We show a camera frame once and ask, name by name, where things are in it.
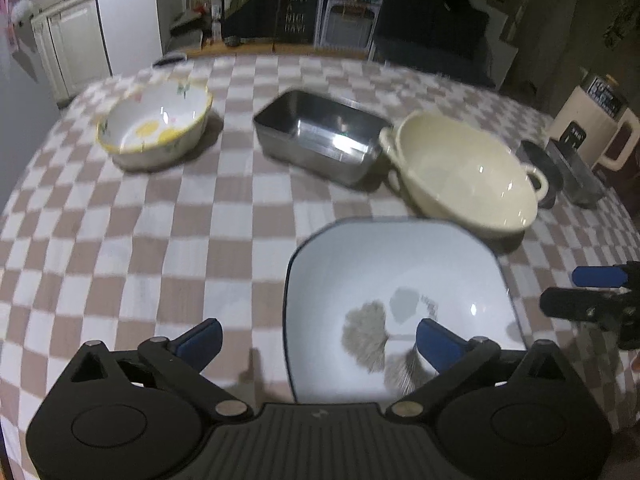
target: brown and white tablecloth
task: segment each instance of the brown and white tablecloth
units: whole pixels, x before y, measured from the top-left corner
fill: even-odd
[[[97,118],[136,85],[168,76],[212,90],[204,143],[168,170],[123,174],[94,143]],[[133,349],[217,317],[224,345],[204,374],[254,406],[291,400],[282,297],[296,246],[335,219],[409,214],[384,186],[355,192],[263,156],[253,114],[292,86],[354,99],[393,121],[438,109],[512,148],[549,120],[437,76],[313,57],[223,57],[89,87],[35,153],[0,219],[0,420],[16,479],[36,478],[25,431],[89,339]],[[548,286],[571,286],[575,266],[638,259],[639,248],[611,191],[592,211],[559,196],[519,247],[499,257],[526,343],[557,341],[614,430],[636,420],[635,353],[619,352],[597,328],[546,318],[538,297]]]

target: white cabinet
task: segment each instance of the white cabinet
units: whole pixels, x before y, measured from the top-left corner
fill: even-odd
[[[67,0],[33,19],[36,45],[58,101],[111,75],[95,0]]]

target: round metal bolt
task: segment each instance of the round metal bolt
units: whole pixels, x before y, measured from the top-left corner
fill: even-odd
[[[397,416],[402,417],[410,417],[410,416],[418,416],[422,413],[424,408],[418,402],[413,402],[412,400],[401,400],[400,402],[396,402],[392,407],[391,411],[394,412]]]
[[[223,400],[216,404],[216,412],[222,416],[238,416],[247,410],[247,405],[242,400]]]

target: black label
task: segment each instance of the black label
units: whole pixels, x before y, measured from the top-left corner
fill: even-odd
[[[580,124],[575,121],[571,121],[564,133],[560,136],[560,143],[568,144],[574,150],[577,150],[586,138],[587,132],[580,127]]]
[[[599,77],[593,80],[587,95],[612,119],[623,107],[622,101],[613,94],[611,87]]]

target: white bowl with yellow rim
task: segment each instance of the white bowl with yellow rim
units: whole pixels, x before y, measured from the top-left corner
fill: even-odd
[[[205,86],[188,81],[145,86],[98,122],[97,140],[123,170],[165,166],[198,143],[212,101]]]

